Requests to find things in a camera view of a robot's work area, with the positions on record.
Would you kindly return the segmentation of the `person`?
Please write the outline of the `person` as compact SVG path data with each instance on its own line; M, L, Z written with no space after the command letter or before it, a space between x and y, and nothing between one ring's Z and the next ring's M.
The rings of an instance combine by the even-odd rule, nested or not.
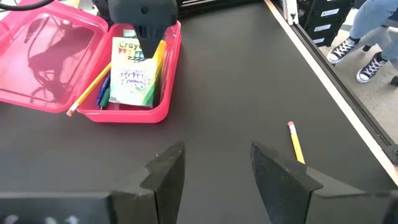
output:
M335 65L341 62L359 41L370 31L382 26L398 10L398 0L366 0L358 9L349 36L330 50L327 60ZM398 40L392 41L386 50L374 54L372 59L356 74L359 83L370 82L390 60L398 57Z

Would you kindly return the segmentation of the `pink plastic pencil case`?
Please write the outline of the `pink plastic pencil case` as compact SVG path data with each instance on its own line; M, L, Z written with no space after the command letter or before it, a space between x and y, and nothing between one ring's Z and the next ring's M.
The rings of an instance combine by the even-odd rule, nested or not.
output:
M78 112L97 123L158 123L169 112L181 25L165 33L165 53L155 106L96 104L101 73L110 72L116 37L126 24L107 25L98 16L54 2L40 9L0 16L0 102L47 113L66 112L89 90Z

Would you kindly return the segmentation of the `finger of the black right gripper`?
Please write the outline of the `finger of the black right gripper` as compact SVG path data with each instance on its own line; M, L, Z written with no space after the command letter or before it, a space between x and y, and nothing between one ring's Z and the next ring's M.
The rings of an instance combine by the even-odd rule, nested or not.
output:
M164 38L167 26L137 26L136 35L145 58L152 58Z

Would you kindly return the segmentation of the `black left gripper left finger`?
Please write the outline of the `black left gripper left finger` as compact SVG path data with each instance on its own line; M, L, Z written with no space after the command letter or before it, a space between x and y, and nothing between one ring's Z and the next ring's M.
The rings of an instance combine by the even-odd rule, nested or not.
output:
M111 191L112 224L176 224L185 182L178 141Z

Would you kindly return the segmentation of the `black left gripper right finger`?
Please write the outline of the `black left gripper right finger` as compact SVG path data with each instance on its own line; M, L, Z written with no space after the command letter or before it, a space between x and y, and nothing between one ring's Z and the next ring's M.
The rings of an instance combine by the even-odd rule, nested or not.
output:
M254 178L272 224L382 224L384 197L325 175L259 142Z

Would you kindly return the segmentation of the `green marker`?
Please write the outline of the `green marker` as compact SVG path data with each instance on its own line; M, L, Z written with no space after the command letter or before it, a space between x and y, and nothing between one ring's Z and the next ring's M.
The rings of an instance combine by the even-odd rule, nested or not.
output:
M105 110L108 107L110 97L110 87L108 87L103 94L103 97L99 103L100 110Z

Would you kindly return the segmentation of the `blue pen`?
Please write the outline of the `blue pen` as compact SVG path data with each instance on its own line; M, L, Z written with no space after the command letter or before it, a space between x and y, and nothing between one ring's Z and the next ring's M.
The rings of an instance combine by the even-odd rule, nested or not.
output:
M97 106L100 105L100 102L101 102L101 100L102 100L102 98L104 96L104 93L105 93L106 89L109 87L110 81L111 81L111 74L108 73L105 76L105 78L104 78L104 80L103 80L103 82L101 84L101 87L99 89L98 96L96 98L96 105Z

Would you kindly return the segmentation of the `black equipment box white labels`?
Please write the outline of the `black equipment box white labels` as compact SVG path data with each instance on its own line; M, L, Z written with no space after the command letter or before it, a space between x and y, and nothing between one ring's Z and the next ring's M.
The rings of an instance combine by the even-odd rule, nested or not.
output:
M298 21L318 47L330 47L354 0L297 0Z

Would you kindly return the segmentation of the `orange pencil pink eraser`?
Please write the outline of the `orange pencil pink eraser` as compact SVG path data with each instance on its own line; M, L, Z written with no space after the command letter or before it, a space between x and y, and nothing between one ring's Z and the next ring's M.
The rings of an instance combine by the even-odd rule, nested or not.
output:
M299 162L301 162L302 164L305 164L305 159L304 159L304 156L303 156L303 153L302 153L302 149L301 149L301 146L300 146L300 142L299 142L299 139L298 139L297 130L295 128L294 122L293 121L289 121L287 123L287 125L288 125L289 130L290 130L290 137L291 137L291 140L292 140L292 145L294 147L294 152L295 152L295 155L296 155L296 159Z
M88 87L83 91L83 93L75 100L75 102L69 107L66 114L67 116L72 116L76 109L85 101L88 95L94 90L98 83L105 77L105 75L111 69L111 62L104 67L104 69L98 74L98 76L88 85Z

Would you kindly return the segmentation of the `black table mat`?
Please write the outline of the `black table mat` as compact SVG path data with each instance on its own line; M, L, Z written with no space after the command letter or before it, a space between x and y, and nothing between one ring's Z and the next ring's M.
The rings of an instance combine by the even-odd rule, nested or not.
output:
M178 224L269 224L251 144L364 191L396 185L264 3L181 22L168 116L157 124L0 106L0 191L103 190L177 141L186 147Z

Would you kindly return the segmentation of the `yellow green crayon box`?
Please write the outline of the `yellow green crayon box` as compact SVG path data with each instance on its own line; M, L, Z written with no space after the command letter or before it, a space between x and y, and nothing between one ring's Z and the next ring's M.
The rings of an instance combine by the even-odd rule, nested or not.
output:
M124 29L112 40L110 97L112 103L152 108L167 44L160 41L145 58L134 30Z

